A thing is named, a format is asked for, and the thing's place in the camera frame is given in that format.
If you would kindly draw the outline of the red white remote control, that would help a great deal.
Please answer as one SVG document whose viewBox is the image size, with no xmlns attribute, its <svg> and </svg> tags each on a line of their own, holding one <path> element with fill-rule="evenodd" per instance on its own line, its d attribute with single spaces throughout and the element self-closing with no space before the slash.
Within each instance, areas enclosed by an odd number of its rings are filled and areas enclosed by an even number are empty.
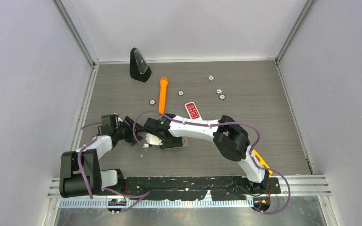
<svg viewBox="0 0 362 226">
<path fill-rule="evenodd" d="M 185 106 L 186 111 L 188 112 L 190 119 L 202 120 L 201 114 L 199 113 L 197 106 L 194 102 L 188 102 L 184 106 Z"/>
</svg>

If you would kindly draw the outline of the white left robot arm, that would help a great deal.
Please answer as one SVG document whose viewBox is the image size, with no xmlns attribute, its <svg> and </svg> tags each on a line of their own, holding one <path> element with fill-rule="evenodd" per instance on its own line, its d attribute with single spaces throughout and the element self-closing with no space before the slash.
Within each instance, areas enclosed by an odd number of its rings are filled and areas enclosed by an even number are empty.
<svg viewBox="0 0 362 226">
<path fill-rule="evenodd" d="M 120 141 L 135 145 L 145 129 L 129 117 L 120 119 L 115 113 L 103 115 L 98 133 L 92 140 L 74 151 L 61 155 L 59 192 L 61 197 L 126 194 L 127 185 L 120 169 L 101 170 L 100 158 Z"/>
</svg>

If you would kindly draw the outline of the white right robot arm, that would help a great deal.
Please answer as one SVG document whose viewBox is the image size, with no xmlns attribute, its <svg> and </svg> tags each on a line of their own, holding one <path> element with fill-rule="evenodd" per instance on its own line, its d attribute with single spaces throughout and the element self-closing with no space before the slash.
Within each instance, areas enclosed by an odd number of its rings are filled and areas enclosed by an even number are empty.
<svg viewBox="0 0 362 226">
<path fill-rule="evenodd" d="M 222 157 L 239 164 L 254 192 L 263 193 L 269 187 L 270 172 L 261 164 L 262 159 L 253 153 L 258 141 L 251 143 L 241 123 L 227 115 L 219 120 L 204 121 L 165 114 L 161 119 L 148 118 L 144 128 L 163 144 L 173 144 L 183 137 L 214 143 Z"/>
</svg>

